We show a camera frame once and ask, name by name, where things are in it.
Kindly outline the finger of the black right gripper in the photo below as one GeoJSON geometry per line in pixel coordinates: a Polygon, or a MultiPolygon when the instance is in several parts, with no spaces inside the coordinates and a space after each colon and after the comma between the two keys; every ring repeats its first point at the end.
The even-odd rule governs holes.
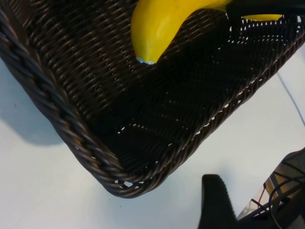
{"type": "Polygon", "coordinates": [[[304,0],[233,0],[226,6],[231,20],[259,14],[305,15],[304,0]]]}

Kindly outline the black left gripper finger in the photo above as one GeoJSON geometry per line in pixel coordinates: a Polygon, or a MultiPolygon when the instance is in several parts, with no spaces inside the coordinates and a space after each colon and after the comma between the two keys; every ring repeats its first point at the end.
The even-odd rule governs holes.
{"type": "Polygon", "coordinates": [[[224,181],[218,175],[202,177],[200,229],[236,229],[237,219],[224,181]]]}

